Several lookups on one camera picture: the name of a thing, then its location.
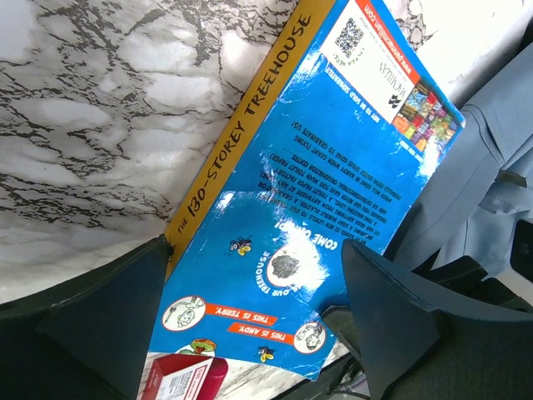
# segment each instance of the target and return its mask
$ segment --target marble surface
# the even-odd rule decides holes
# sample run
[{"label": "marble surface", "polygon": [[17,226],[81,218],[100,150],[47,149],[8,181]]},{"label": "marble surface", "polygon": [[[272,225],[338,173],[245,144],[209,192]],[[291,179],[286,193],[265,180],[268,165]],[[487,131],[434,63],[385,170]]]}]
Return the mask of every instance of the marble surface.
[{"label": "marble surface", "polygon": [[[458,103],[533,15],[533,0],[386,3]],[[0,303],[163,231],[295,4],[0,0]],[[297,380],[235,362],[219,398]]]}]

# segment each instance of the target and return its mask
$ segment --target book cover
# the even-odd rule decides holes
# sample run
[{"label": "book cover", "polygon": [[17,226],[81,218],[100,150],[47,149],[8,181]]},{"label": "book cover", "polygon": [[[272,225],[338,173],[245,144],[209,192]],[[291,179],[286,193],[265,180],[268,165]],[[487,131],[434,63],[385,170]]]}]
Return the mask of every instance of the book cover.
[{"label": "book cover", "polygon": [[463,121],[381,0],[302,0],[167,229],[151,350],[316,378],[342,241],[383,253]]}]

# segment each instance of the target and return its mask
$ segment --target gray fabric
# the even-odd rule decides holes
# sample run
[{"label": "gray fabric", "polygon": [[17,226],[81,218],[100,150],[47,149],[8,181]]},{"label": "gray fabric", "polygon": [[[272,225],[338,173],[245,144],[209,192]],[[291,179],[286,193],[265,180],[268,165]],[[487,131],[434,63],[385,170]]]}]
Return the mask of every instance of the gray fabric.
[{"label": "gray fabric", "polygon": [[[516,221],[533,217],[531,65],[533,45],[463,107],[465,130],[391,244],[395,263],[416,268],[439,248],[436,266],[467,254],[493,275],[509,263]],[[495,182],[501,169],[528,188]]]}]

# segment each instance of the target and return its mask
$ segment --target barcode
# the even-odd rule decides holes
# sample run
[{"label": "barcode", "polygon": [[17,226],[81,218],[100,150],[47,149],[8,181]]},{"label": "barcode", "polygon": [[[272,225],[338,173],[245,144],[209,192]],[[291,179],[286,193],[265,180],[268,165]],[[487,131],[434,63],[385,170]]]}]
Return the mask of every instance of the barcode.
[{"label": "barcode", "polygon": [[336,39],[335,44],[347,58],[350,58],[351,52],[357,47],[363,36],[365,36],[365,33],[357,26],[353,18],[350,18]]}]

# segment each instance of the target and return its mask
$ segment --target book spine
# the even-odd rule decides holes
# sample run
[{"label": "book spine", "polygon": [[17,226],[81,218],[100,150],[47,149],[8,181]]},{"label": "book spine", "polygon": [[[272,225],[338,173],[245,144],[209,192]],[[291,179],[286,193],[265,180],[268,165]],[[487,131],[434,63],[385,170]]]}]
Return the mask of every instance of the book spine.
[{"label": "book spine", "polygon": [[174,247],[167,278],[306,54],[334,3],[335,0],[301,0],[287,21],[165,231]]}]

